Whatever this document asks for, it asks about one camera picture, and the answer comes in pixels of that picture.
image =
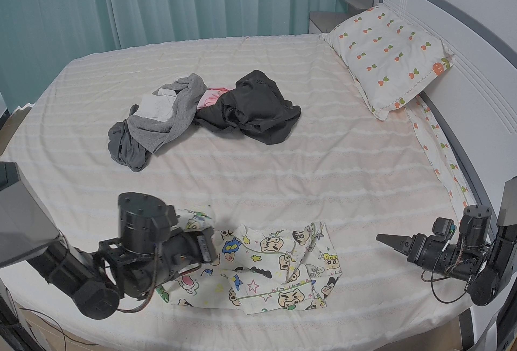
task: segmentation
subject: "pink cloth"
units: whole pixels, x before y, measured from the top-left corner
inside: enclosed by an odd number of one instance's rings
[[[201,100],[199,100],[197,109],[200,110],[205,107],[213,106],[219,97],[234,88],[235,87],[230,85],[210,84],[208,90],[205,91]]]

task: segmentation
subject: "folded cloth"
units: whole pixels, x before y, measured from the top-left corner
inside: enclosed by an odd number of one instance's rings
[[[137,110],[138,105],[133,105],[129,115],[131,116]],[[145,167],[149,152],[131,136],[127,119],[113,124],[107,132],[107,137],[109,138],[107,149],[114,161],[129,167],[133,172],[139,172]]]
[[[255,70],[213,106],[197,111],[194,122],[213,132],[239,129],[262,143],[277,144],[287,138],[300,114],[300,107],[284,100],[273,80]]]
[[[234,89],[235,87],[232,85],[220,85],[220,84],[209,84],[208,90],[205,91],[199,103],[197,103],[197,109],[200,110],[204,107],[213,106],[219,97],[221,97],[224,93]]]
[[[135,115],[166,122],[172,117],[174,101],[176,101],[176,91],[170,89],[159,89],[157,95],[144,94]]]
[[[194,119],[197,103],[206,91],[206,85],[200,76],[192,73],[172,84],[161,86],[153,94],[158,95],[160,89],[173,90],[177,94],[169,119],[161,122],[133,114],[127,121],[133,138],[151,153],[178,138],[188,128]]]
[[[160,285],[157,292],[164,301],[241,309],[246,314],[279,308],[319,309],[326,307],[326,298],[341,275],[337,253],[322,222],[300,231],[269,234],[241,225],[234,232],[222,231],[214,237],[215,244],[220,242],[216,261]]]

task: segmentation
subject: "black jacket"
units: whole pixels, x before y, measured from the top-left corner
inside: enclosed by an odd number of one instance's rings
[[[300,107],[284,100],[273,80],[255,70],[213,106],[200,109],[194,122],[213,132],[239,129],[252,139],[277,144],[287,138],[300,114]]]

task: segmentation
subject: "pillow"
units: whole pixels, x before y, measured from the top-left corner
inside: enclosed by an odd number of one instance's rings
[[[352,73],[370,111],[382,121],[453,64],[441,40],[383,4],[347,19],[324,37]]]

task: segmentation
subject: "striped bed sheet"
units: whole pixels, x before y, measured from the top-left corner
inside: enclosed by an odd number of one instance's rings
[[[191,126],[142,172],[111,160],[107,131],[142,94],[192,72],[206,84],[228,84],[254,69],[301,106],[285,142],[266,146]],[[322,310],[245,315],[156,296],[141,313],[94,321],[27,263],[0,271],[19,303],[89,341],[124,350],[367,351],[469,306],[467,298],[438,303],[419,268],[375,241],[377,233],[428,234],[436,217],[456,215],[404,109],[385,122],[373,117],[319,34],[182,41],[76,59],[36,102],[2,159],[20,165],[68,241],[84,251],[117,235],[117,196],[126,191],[178,208],[210,204],[216,230],[327,225],[343,276]],[[446,281],[438,294],[452,298],[462,287]]]

